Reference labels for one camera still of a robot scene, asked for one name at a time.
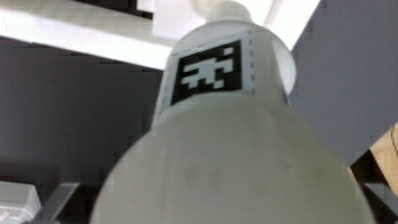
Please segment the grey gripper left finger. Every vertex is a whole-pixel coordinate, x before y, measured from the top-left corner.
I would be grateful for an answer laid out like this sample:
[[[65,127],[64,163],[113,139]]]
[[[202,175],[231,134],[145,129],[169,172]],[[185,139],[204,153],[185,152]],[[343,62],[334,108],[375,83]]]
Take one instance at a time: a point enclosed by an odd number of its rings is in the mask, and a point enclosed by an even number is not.
[[[57,217],[80,187],[78,182],[64,182],[49,195],[42,208],[28,224],[60,224]]]

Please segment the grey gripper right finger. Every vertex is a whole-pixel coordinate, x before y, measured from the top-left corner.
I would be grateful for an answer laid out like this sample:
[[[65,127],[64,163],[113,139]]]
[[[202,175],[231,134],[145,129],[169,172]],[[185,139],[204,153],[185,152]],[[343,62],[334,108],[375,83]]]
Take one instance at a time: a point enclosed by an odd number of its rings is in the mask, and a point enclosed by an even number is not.
[[[366,187],[371,190],[371,192],[375,193],[394,216],[398,217],[398,195],[392,193],[389,187],[384,184],[368,183]]]

